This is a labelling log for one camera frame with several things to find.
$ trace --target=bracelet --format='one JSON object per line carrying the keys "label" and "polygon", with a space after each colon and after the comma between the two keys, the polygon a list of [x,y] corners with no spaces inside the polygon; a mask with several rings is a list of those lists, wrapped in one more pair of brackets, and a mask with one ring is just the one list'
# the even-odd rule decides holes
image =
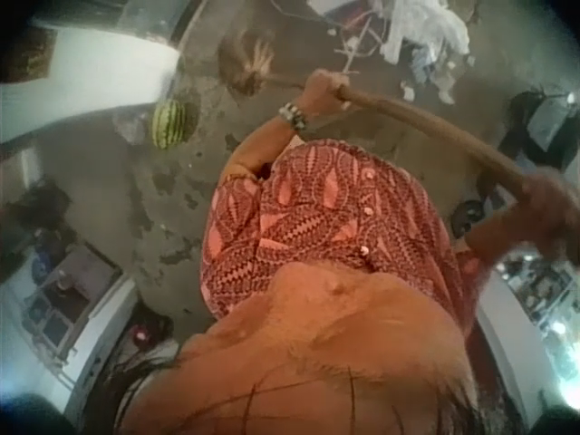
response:
{"label": "bracelet", "polygon": [[280,108],[279,115],[284,118],[296,131],[306,130],[306,117],[295,104],[289,102]]}

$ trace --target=patterned blouse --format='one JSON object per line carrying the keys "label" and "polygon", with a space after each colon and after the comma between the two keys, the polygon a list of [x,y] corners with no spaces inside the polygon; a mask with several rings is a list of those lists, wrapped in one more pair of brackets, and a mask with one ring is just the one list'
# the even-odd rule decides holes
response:
{"label": "patterned blouse", "polygon": [[456,253],[421,184],[364,150],[317,140],[287,150],[270,177],[234,176],[208,217],[201,290],[217,318],[291,261],[331,260],[398,276],[467,333],[488,267]]}

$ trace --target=concrete floor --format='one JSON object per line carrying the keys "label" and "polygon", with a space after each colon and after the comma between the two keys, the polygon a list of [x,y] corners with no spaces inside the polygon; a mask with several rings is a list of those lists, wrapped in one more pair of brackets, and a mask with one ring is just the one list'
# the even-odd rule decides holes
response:
{"label": "concrete floor", "polygon": [[[557,18],[524,0],[482,0],[479,21],[469,25],[475,67],[455,88],[456,105],[440,103],[432,88],[417,89],[415,104],[491,144],[502,130],[508,99],[529,86],[552,83],[580,89],[580,53]],[[470,16],[473,0],[451,2]],[[134,274],[145,302],[170,315],[178,338],[211,322],[198,290],[199,250],[208,202],[218,173],[241,140],[295,95],[268,89],[234,101],[217,77],[216,50],[226,31],[242,26],[275,34],[280,72],[307,74],[340,69],[344,58],[325,24],[280,15],[268,0],[210,0],[183,44],[186,73],[176,94],[199,107],[187,144],[161,152],[131,147],[116,132],[110,113],[82,117],[43,132],[38,140],[49,175],[73,200],[68,219],[106,256]],[[353,85],[401,96],[404,64],[380,57],[355,61]],[[469,195],[477,169],[462,155],[397,121],[356,111],[309,133],[335,137],[393,160],[424,184],[443,217]]]}

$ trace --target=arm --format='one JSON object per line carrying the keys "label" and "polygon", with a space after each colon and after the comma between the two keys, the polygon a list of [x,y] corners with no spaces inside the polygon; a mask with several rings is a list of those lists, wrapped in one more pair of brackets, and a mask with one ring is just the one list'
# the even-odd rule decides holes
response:
{"label": "arm", "polygon": [[[304,108],[296,106],[305,114]],[[222,170],[219,183],[233,174],[255,177],[266,163],[276,160],[295,135],[292,126],[281,117],[268,121],[239,144]]]}
{"label": "arm", "polygon": [[517,246],[519,240],[510,234],[506,219],[507,212],[499,212],[474,226],[455,245],[455,251],[460,253],[472,249],[484,264],[493,266],[497,261]]}
{"label": "arm", "polygon": [[[306,81],[304,92],[294,104],[307,121],[318,115],[337,112],[343,102],[334,97],[336,90],[348,83],[346,77],[325,70],[315,71]],[[219,183],[233,174],[255,178],[266,163],[271,163],[284,151],[296,135],[292,126],[279,116],[268,121],[250,134],[232,153],[226,163]]]}
{"label": "arm", "polygon": [[473,227],[464,237],[463,246],[490,266],[522,242],[531,242],[545,257],[556,258],[562,236],[580,234],[578,191],[556,171],[541,169],[526,177],[522,188],[524,200]]}

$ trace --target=wooden stick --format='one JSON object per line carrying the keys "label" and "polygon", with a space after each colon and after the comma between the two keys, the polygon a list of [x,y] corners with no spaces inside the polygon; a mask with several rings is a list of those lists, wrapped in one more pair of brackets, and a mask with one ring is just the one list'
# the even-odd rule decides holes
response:
{"label": "wooden stick", "polygon": [[[303,89],[303,82],[279,74],[268,74],[264,80],[281,86]],[[468,153],[481,166],[491,172],[497,182],[515,198],[522,199],[523,173],[511,159],[482,140],[442,118],[423,109],[392,98],[378,97],[341,86],[337,97],[346,102],[391,116],[397,121],[411,125],[426,135]]]}

